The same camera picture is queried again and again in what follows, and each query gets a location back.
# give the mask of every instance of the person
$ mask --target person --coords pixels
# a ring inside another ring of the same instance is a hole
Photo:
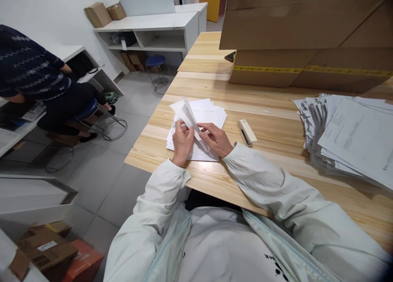
[[[46,106],[39,128],[59,134],[81,136],[87,142],[96,133],[80,131],[65,122],[95,98],[115,114],[105,97],[89,83],[77,83],[64,74],[71,68],[58,57],[19,31],[3,25],[0,28],[0,96],[10,102],[38,101]]]
[[[176,201],[194,144],[194,129],[177,121],[173,158],[153,172],[113,239],[104,281],[359,282],[383,273],[389,254],[339,205],[261,152],[231,145],[214,124],[198,126],[240,189],[275,220],[227,207],[188,211]]]

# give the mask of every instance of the hand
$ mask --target hand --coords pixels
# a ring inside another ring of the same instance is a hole
[[[199,136],[214,153],[219,155],[221,158],[224,158],[232,152],[233,147],[229,142],[225,131],[219,129],[213,123],[197,123],[197,125],[199,127],[203,127],[199,133]]]
[[[194,128],[188,129],[187,126],[181,126],[184,124],[183,120],[176,121],[176,130],[172,136],[173,145],[175,147],[175,154],[172,158],[172,163],[183,167],[191,154],[192,147],[194,146]]]

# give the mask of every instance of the striped sweater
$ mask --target striped sweater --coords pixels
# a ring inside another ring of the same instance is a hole
[[[46,102],[65,93],[71,79],[59,71],[64,62],[22,33],[3,25],[0,46],[0,96],[19,92],[27,99]]]

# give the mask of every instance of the white label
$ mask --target white label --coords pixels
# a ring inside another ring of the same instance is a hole
[[[53,247],[53,246],[56,246],[57,245],[57,243],[55,242],[55,241],[50,241],[49,243],[46,243],[46,244],[44,244],[44,245],[41,245],[40,247],[38,247],[37,249],[39,250],[39,251],[45,251],[45,250],[47,250],[47,249],[49,249],[49,248],[51,248],[51,247]]]
[[[126,41],[122,40],[122,48],[123,50],[127,50]]]

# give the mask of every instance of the wooden table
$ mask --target wooden table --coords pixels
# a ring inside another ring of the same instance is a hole
[[[234,50],[219,50],[221,32],[201,33],[178,71],[230,74],[232,65],[224,56]]]
[[[225,108],[228,117],[223,130],[231,143],[242,142],[236,123],[241,118],[246,119],[258,139],[254,149],[317,188],[327,200],[337,202],[365,232],[385,250],[390,250],[393,245],[393,197],[356,178],[326,175],[310,164],[309,153],[303,149],[303,125],[292,100],[316,97],[320,90],[230,84],[228,68],[232,63],[228,65],[226,60],[218,58],[230,51],[218,50],[219,34],[202,33],[199,36],[125,162],[153,172],[173,155],[166,149],[166,137],[174,116],[169,105],[181,96],[190,100],[210,98],[215,105]],[[362,96],[393,100],[393,85],[380,85]],[[270,216],[242,193],[222,161],[188,161],[185,168],[192,177],[188,187]]]

